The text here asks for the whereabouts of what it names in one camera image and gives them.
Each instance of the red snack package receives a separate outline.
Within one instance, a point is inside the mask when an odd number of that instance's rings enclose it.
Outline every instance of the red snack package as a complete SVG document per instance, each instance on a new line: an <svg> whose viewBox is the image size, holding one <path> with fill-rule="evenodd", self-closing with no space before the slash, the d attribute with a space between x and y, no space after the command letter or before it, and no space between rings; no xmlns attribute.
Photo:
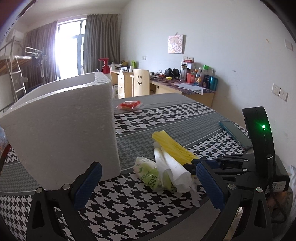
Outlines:
<svg viewBox="0 0 296 241"><path fill-rule="evenodd" d="M121 109L121 110L134 111L134 110L138 109L141 105L142 105L141 101L134 100L134 101L123 102L119 106L117 106L116 108Z"/></svg>

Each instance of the houndstooth tablecloth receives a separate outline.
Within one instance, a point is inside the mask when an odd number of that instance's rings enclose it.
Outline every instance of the houndstooth tablecloth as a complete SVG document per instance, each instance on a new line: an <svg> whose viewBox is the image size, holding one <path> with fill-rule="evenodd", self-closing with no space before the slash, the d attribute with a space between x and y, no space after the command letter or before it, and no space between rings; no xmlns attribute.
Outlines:
<svg viewBox="0 0 296 241"><path fill-rule="evenodd" d="M213 159L243 153L219 126L219 121L224 120L227 119L197 102L116 115L118 152L124 174L100 182L87 206L80 211L96 238L104 241L151 238L154 231L166 230L195 211L197 207L192 205L190 194L153 192L131 168L138 156L154 158L151 134L161 130L200 157ZM11 148L0 175L0 214L19 240L26 239L30 203L39 186ZM197 192L203 205L207 197L201 185ZM56 214L67 239L74 240L58 209Z"/></svg>

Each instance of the cartoon girl picture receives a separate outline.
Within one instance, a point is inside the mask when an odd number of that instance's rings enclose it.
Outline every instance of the cartoon girl picture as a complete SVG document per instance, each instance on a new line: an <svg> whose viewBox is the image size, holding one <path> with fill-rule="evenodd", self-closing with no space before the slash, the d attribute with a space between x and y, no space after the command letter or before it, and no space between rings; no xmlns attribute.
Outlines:
<svg viewBox="0 0 296 241"><path fill-rule="evenodd" d="M168 37L168 53L182 53L183 35L174 35Z"/></svg>

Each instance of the curtain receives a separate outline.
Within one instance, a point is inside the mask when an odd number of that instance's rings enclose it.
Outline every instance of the curtain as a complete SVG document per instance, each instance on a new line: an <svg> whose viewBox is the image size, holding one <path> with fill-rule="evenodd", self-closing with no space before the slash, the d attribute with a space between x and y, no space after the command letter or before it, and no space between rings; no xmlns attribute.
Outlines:
<svg viewBox="0 0 296 241"><path fill-rule="evenodd" d="M101 71L104 63L119 63L119 29L117 14L88 15L86 18L83 43L83 70L85 73Z"/></svg>
<svg viewBox="0 0 296 241"><path fill-rule="evenodd" d="M44 78L41 77L40 67L31 64L24 68L23 76L28 78L28 82L25 83L26 89L56 80L57 70L54 54L56 31L57 21L43 25L27 33L25 47L41 50L45 56L43 56Z"/></svg>

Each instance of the wooden chair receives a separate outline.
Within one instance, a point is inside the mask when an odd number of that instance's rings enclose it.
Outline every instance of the wooden chair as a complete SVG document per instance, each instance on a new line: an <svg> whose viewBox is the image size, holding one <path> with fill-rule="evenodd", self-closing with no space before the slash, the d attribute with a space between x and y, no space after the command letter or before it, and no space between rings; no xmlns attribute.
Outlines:
<svg viewBox="0 0 296 241"><path fill-rule="evenodd" d="M148 70L133 70L133 96L150 95L150 73Z"/></svg>

